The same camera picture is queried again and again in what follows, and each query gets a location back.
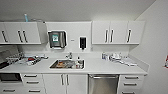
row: kitchen faucet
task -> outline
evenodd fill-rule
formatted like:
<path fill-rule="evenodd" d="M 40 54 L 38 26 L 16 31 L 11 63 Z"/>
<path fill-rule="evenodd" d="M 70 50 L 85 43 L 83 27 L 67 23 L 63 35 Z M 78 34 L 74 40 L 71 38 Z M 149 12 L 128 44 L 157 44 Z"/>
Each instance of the kitchen faucet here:
<path fill-rule="evenodd" d="M 69 54 L 66 56 L 66 58 L 72 59 L 72 52 L 69 52 Z"/>

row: dark wall dispenser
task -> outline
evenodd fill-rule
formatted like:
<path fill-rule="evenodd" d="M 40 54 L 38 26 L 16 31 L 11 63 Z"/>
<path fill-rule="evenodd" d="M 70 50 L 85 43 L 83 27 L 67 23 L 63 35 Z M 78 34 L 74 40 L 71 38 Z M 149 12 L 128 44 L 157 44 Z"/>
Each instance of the dark wall dispenser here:
<path fill-rule="evenodd" d="M 65 31 L 51 31 L 48 32 L 50 48 L 64 48 L 66 46 L 66 32 Z"/>
<path fill-rule="evenodd" d="M 80 37 L 80 48 L 82 48 L 82 50 L 86 48 L 86 37 Z"/>

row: stainless steel sink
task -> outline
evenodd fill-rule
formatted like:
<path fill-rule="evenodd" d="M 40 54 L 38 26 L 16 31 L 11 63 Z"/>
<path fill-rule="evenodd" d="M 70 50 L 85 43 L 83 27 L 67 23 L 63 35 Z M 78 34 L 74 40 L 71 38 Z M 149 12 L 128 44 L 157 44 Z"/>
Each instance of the stainless steel sink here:
<path fill-rule="evenodd" d="M 56 60 L 50 68 L 56 69 L 83 69 L 84 60 Z"/>

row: wall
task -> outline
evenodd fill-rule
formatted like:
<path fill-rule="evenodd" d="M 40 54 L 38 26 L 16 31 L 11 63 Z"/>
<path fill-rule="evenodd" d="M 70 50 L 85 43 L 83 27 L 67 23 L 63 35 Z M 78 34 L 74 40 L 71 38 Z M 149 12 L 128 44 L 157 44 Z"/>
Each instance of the wall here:
<path fill-rule="evenodd" d="M 137 20 L 146 20 L 142 42 L 130 47 L 130 55 L 149 64 L 141 94 L 168 94 L 168 0 L 156 0 Z"/>
<path fill-rule="evenodd" d="M 121 52 L 126 56 L 129 52 L 129 45 L 92 45 L 91 44 L 91 22 L 47 22 L 47 30 L 65 30 L 67 33 L 67 46 L 65 49 L 56 50 L 49 47 L 49 43 L 41 45 L 20 45 L 21 51 L 26 53 L 46 53 L 46 54 L 60 54 L 60 53 L 92 53 L 100 57 L 102 52 Z M 86 49 L 82 51 L 79 48 L 79 38 L 86 37 Z"/>

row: ceiling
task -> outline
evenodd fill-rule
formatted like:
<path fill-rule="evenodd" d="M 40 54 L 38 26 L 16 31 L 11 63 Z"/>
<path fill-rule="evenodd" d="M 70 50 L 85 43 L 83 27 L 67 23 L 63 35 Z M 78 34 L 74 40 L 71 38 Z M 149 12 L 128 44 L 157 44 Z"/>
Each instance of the ceiling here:
<path fill-rule="evenodd" d="M 1 21 L 135 20 L 156 0 L 0 0 Z"/>

